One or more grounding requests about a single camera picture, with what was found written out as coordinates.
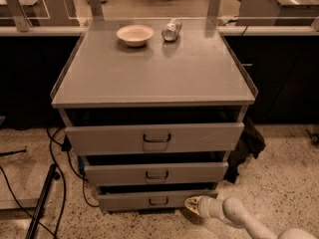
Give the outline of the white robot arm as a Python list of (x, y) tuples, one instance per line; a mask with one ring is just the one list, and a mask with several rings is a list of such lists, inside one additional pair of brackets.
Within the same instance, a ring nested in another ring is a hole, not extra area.
[(185, 200), (184, 206), (200, 217), (218, 219), (228, 226), (244, 229), (252, 239), (317, 239), (299, 228), (290, 228), (276, 235), (253, 217), (236, 197), (218, 200), (207, 195), (193, 196)]

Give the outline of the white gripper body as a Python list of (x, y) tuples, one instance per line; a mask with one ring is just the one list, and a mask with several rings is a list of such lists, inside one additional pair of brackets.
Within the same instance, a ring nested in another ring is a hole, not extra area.
[(222, 204), (222, 200), (203, 196), (198, 201), (198, 212), (200, 216), (204, 218), (221, 219), (224, 217)]

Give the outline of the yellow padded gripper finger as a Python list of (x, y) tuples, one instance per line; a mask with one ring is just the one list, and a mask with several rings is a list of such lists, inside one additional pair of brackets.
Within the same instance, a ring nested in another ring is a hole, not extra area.
[(190, 210), (192, 213), (196, 214), (196, 215), (200, 215), (199, 211), (198, 211), (198, 203), (199, 200), (201, 199), (200, 196), (193, 196), (193, 197), (189, 197), (184, 201), (184, 206)]

